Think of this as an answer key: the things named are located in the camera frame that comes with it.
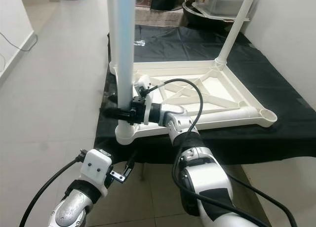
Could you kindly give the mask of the black plastic bag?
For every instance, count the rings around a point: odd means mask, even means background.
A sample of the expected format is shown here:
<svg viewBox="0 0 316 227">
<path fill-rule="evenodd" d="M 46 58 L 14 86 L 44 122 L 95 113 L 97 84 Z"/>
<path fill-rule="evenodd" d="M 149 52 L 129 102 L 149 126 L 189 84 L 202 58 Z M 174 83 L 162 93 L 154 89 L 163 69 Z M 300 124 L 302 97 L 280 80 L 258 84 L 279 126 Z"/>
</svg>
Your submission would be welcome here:
<svg viewBox="0 0 316 227">
<path fill-rule="evenodd" d="M 150 9 L 153 11 L 170 11 L 177 5 L 178 0 L 151 0 Z"/>
</svg>

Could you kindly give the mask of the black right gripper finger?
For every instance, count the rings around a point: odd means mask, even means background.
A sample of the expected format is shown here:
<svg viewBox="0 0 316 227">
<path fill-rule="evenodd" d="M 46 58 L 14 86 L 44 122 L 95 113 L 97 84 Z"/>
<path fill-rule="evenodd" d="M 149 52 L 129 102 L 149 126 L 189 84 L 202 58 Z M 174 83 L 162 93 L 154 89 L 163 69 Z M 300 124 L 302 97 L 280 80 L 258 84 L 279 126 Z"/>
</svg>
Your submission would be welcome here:
<svg viewBox="0 0 316 227">
<path fill-rule="evenodd" d="M 132 119 L 130 111 L 121 108 L 106 107 L 102 109 L 102 112 L 106 118 L 120 119 L 122 121 L 131 121 Z"/>
</svg>

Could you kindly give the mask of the black tablecloth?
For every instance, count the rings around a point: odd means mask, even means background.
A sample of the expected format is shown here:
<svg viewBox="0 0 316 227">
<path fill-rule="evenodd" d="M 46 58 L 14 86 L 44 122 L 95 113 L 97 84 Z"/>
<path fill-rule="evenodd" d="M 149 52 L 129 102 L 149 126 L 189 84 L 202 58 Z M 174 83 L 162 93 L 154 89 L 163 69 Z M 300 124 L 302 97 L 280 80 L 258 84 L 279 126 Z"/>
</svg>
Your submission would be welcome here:
<svg viewBox="0 0 316 227">
<path fill-rule="evenodd" d="M 137 25 L 136 62 L 213 60 L 226 39 L 223 33 L 192 28 Z M 316 158 L 316 110 L 244 36 L 238 35 L 228 56 L 228 67 L 245 87 L 274 112 L 278 120 L 268 128 L 259 125 L 202 130 L 203 141 L 221 164 L 256 164 L 294 157 Z M 175 148 L 167 135 L 136 139 L 124 146 L 115 139 L 117 122 L 101 113 L 93 146 L 112 154 L 113 162 L 171 164 Z"/>
</svg>

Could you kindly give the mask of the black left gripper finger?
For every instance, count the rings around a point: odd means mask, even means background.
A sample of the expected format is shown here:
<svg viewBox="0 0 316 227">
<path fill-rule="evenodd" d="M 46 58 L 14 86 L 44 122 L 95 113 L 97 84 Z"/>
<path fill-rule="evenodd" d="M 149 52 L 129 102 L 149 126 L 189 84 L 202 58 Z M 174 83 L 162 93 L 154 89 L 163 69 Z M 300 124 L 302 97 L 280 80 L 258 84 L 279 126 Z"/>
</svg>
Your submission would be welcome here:
<svg viewBox="0 0 316 227">
<path fill-rule="evenodd" d="M 129 157 L 128 161 L 126 162 L 125 170 L 124 170 L 124 180 L 125 181 L 128 180 L 128 177 L 135 166 L 135 158 L 136 158 L 136 153 L 133 153 Z"/>
</svg>

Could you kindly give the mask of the beige patterned cloth bench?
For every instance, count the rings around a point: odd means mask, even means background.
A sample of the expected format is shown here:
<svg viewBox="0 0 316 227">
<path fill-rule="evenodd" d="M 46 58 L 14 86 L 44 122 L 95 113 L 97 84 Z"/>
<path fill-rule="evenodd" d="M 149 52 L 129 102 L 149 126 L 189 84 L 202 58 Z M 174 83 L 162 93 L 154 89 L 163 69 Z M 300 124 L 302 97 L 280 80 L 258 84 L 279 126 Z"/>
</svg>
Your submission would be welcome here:
<svg viewBox="0 0 316 227">
<path fill-rule="evenodd" d="M 155 27 L 185 26 L 187 20 L 183 9 L 169 12 L 153 11 L 148 7 L 135 8 L 135 24 Z"/>
</svg>

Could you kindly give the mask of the white plastic children table top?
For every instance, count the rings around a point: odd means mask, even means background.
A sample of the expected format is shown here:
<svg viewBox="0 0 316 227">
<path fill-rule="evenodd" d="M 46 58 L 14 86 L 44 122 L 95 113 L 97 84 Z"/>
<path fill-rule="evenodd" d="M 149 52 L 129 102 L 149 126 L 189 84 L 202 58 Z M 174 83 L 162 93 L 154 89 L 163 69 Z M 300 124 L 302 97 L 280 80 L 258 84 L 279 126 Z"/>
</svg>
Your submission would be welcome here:
<svg viewBox="0 0 316 227">
<path fill-rule="evenodd" d="M 171 139 L 187 132 L 239 126 L 238 123 L 197 123 L 202 114 L 236 110 L 243 107 L 260 109 L 268 121 L 277 121 L 275 112 L 265 108 L 227 67 L 219 71 L 214 61 L 136 62 L 133 65 L 133 97 L 138 96 L 134 83 L 147 75 L 152 88 L 149 125 L 118 119 L 115 138 L 122 145 L 140 137 L 167 134 Z"/>
</svg>

